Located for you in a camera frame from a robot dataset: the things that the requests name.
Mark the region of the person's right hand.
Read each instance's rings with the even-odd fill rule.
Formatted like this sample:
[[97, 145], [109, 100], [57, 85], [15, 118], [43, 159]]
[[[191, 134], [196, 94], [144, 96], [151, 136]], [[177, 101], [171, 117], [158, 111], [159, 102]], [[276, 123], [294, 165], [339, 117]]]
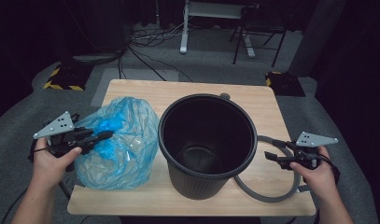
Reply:
[[327, 162], [322, 161], [314, 170], [307, 169], [298, 162], [292, 162], [289, 166], [306, 180], [321, 201], [331, 201], [339, 195], [333, 171]]

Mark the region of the person's left hand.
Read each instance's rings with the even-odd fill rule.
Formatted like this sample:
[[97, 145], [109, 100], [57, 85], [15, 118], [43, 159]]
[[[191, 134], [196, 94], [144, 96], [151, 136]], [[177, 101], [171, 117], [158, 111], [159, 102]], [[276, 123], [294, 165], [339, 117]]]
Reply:
[[36, 190], [55, 189], [63, 178], [65, 169], [82, 152], [80, 147], [74, 147], [61, 158], [56, 158], [48, 152], [46, 138], [37, 140], [34, 152], [34, 169], [31, 188]]

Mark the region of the grey curtain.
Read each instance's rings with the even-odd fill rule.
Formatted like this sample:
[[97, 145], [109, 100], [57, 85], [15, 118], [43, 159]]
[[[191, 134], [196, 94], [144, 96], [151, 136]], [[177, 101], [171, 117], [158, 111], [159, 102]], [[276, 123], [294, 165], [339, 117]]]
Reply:
[[308, 77], [345, 8], [346, 0], [319, 0], [303, 39], [291, 61], [288, 73]]

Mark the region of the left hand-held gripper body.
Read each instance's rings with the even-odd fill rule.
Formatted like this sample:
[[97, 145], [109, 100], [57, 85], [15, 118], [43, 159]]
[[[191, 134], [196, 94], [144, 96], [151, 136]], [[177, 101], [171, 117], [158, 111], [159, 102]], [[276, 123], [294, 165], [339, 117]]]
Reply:
[[76, 127], [72, 116], [65, 111], [57, 119], [47, 123], [40, 131], [33, 134], [34, 139], [46, 137], [49, 150], [61, 157], [74, 147], [79, 147], [80, 142], [94, 141], [93, 130], [84, 127]]

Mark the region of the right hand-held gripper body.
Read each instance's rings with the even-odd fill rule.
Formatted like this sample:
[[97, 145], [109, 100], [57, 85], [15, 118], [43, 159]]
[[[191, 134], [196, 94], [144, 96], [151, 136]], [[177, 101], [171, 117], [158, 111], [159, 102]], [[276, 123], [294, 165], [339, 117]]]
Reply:
[[297, 140], [286, 143], [286, 146], [292, 150], [294, 155], [281, 158], [280, 167], [291, 170], [289, 165], [292, 162], [297, 162], [307, 169], [315, 170], [324, 159], [324, 156], [319, 153], [318, 148], [337, 143], [337, 138], [302, 132]]

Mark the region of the blue plastic trash bag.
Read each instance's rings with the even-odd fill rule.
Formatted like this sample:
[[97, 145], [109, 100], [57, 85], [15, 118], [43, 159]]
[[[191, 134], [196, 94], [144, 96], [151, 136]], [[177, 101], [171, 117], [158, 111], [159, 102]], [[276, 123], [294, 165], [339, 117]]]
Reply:
[[77, 123], [94, 134], [113, 135], [75, 161], [77, 177], [90, 189], [134, 189], [145, 184], [159, 149], [159, 118], [151, 105], [119, 97]]

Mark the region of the black ribbed trash bin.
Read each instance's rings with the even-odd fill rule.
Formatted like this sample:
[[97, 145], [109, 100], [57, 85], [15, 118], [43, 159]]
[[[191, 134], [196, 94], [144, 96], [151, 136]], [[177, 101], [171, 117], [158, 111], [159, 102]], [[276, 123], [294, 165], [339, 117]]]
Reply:
[[229, 179], [241, 174], [258, 144], [253, 121], [242, 107], [206, 93], [169, 105], [158, 134], [172, 185], [193, 200], [213, 197]]

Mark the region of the black folding chair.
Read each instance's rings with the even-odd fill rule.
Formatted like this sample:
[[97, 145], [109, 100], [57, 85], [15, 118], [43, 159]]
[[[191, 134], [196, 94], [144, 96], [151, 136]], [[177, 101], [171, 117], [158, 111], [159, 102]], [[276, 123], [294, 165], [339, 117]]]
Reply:
[[[243, 36], [263, 35], [267, 36], [267, 39], [260, 48], [275, 51], [272, 67], [275, 66], [288, 30], [288, 17], [284, 15], [283, 9], [284, 6], [280, 0], [248, 0], [241, 8], [239, 22], [230, 38], [230, 40], [233, 40], [235, 35], [239, 35], [233, 56], [233, 64], [236, 64]], [[266, 45], [275, 35], [281, 35], [277, 47], [267, 48]]]

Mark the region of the black yellow striped floor plate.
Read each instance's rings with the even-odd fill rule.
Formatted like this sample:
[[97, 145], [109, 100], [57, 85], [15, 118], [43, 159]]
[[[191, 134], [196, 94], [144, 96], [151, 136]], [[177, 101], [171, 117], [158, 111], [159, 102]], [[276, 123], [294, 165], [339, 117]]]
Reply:
[[275, 95], [304, 97], [305, 93], [299, 79], [290, 73], [268, 72], [265, 75], [266, 85]]
[[58, 64], [44, 84], [44, 89], [85, 91], [92, 66]]

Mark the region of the white desk frame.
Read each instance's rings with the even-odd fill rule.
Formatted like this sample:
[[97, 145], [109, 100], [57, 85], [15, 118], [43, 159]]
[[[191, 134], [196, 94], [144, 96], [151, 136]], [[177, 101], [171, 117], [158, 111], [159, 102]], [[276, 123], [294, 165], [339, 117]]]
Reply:
[[181, 34], [179, 52], [181, 54], [186, 54], [188, 51], [190, 17], [239, 20], [241, 18], [242, 7], [242, 5], [193, 2], [192, 0], [185, 0], [185, 6], [183, 9], [183, 30]]

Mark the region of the dark flat stand base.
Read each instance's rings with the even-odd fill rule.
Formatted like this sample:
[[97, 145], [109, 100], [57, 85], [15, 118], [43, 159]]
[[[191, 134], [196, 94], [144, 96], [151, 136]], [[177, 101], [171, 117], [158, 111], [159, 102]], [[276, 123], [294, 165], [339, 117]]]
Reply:
[[118, 59], [118, 54], [106, 53], [106, 54], [90, 54], [90, 55], [78, 55], [73, 59], [84, 65], [99, 65], [105, 63], [111, 63]]

